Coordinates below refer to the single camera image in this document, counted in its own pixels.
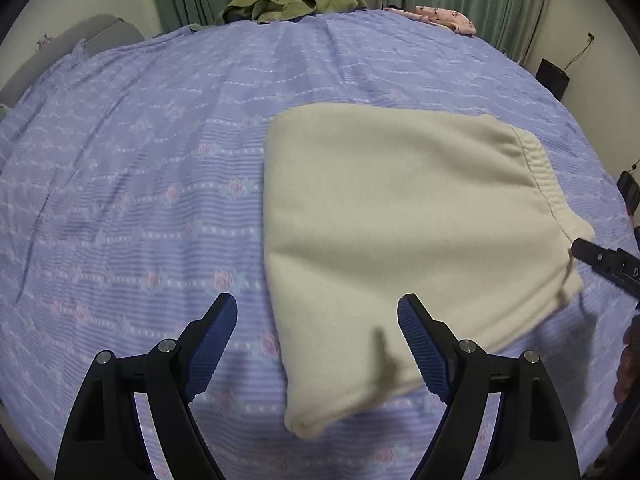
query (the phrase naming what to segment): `black speaker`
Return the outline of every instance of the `black speaker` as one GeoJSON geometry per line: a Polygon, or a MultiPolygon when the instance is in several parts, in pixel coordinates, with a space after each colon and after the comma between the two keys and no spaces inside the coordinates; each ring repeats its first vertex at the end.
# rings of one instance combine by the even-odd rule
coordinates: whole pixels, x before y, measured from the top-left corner
{"type": "Polygon", "coordinates": [[[569,84],[569,76],[564,70],[544,58],[540,61],[536,79],[543,87],[549,90],[558,101],[562,99],[564,91],[569,84]]]}
{"type": "Polygon", "coordinates": [[[626,212],[629,216],[633,216],[640,205],[640,186],[628,171],[620,173],[618,190],[625,199],[626,212]]]}

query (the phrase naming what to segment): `blue rubber pad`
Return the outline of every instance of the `blue rubber pad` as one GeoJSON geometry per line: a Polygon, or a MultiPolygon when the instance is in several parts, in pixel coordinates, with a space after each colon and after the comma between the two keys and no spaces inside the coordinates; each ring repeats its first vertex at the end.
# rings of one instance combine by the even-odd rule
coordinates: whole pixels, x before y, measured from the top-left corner
{"type": "Polygon", "coordinates": [[[187,384],[184,389],[189,402],[209,386],[222,352],[225,351],[231,333],[236,327],[237,320],[236,300],[230,296],[218,311],[216,318],[189,361],[187,384]]]}
{"type": "Polygon", "coordinates": [[[414,355],[424,384],[432,394],[439,396],[442,402],[449,402],[450,382],[447,362],[411,303],[405,298],[398,302],[398,324],[414,355]]]}

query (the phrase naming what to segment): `black device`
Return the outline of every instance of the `black device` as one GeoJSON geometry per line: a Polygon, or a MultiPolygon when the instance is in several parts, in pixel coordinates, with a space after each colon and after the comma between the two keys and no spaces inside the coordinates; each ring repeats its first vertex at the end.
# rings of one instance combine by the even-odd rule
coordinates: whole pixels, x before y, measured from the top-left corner
{"type": "Polygon", "coordinates": [[[562,100],[564,91],[569,85],[569,76],[560,67],[542,59],[536,72],[538,82],[549,90],[558,101],[562,100]]]}
{"type": "Polygon", "coordinates": [[[631,173],[623,171],[620,173],[617,186],[618,191],[625,200],[627,214],[629,216],[633,216],[640,204],[640,187],[638,186],[638,183],[635,181],[631,173]]]}
{"type": "MultiPolygon", "coordinates": [[[[640,310],[640,259],[625,250],[605,249],[582,238],[574,240],[571,252],[575,258],[589,264],[594,272],[639,300],[636,309],[640,310]]],[[[640,471],[640,380],[635,380],[625,402],[618,405],[607,430],[607,441],[612,451],[599,478],[637,478],[640,471]]]]}
{"type": "MultiPolygon", "coordinates": [[[[225,480],[188,403],[203,392],[237,319],[236,302],[220,294],[177,340],[149,353],[117,358],[105,350],[89,367],[62,437],[56,480],[154,480],[133,393],[146,393],[174,480],[225,480]]],[[[481,478],[578,480],[574,443],[539,356],[490,355],[458,341],[434,321],[415,294],[398,303],[398,323],[428,389],[446,403],[436,435],[412,480],[460,480],[489,393],[500,408],[481,478]]]]}

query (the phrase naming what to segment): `screw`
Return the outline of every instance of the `screw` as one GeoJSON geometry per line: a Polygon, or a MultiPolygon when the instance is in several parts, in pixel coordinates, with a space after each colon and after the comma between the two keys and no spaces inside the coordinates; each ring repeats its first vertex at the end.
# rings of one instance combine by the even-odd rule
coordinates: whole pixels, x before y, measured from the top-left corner
{"type": "Polygon", "coordinates": [[[531,364],[535,364],[540,361],[540,356],[536,354],[533,350],[527,350],[524,352],[524,358],[529,361],[531,364]]]}
{"type": "Polygon", "coordinates": [[[98,361],[99,364],[103,365],[111,359],[111,352],[107,352],[106,350],[100,352],[95,360],[98,361]]]}
{"type": "Polygon", "coordinates": [[[161,352],[170,352],[175,348],[175,339],[162,339],[158,343],[158,350],[161,352]]]}
{"type": "Polygon", "coordinates": [[[476,343],[474,343],[473,341],[471,341],[469,339],[463,339],[462,341],[460,341],[458,346],[460,346],[460,349],[463,352],[466,352],[468,354],[472,354],[478,348],[478,345],[476,345],[476,343]]]}

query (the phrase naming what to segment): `pink floral cloth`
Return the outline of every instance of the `pink floral cloth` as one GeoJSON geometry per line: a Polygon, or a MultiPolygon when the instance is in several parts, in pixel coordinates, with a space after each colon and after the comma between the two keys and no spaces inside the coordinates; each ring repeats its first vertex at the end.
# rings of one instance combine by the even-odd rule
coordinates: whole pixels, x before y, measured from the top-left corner
{"type": "Polygon", "coordinates": [[[456,10],[423,6],[415,7],[414,12],[395,9],[393,7],[385,7],[384,10],[390,10],[391,12],[395,12],[396,14],[400,14],[410,20],[415,20],[416,22],[431,23],[431,25],[446,27],[456,34],[476,33],[476,26],[471,22],[471,20],[456,10]]]}

